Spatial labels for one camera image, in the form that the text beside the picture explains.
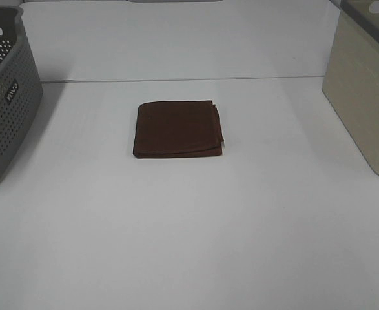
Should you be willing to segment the grey perforated plastic basket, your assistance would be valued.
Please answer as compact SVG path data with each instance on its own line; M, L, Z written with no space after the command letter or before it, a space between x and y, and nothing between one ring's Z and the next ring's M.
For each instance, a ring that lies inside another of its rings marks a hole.
M0 180L36 117L43 88L22 20L23 9L0 6Z

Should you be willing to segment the beige plastic basket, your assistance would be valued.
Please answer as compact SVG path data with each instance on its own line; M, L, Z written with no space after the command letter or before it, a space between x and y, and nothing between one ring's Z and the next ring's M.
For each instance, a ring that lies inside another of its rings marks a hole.
M379 1L341 1L322 91L379 175Z

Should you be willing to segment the brown towel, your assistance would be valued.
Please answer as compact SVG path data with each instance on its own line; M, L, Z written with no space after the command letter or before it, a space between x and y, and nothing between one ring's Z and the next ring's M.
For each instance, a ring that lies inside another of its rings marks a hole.
M138 107L136 158L199 158L222 155L218 109L211 100L155 101Z

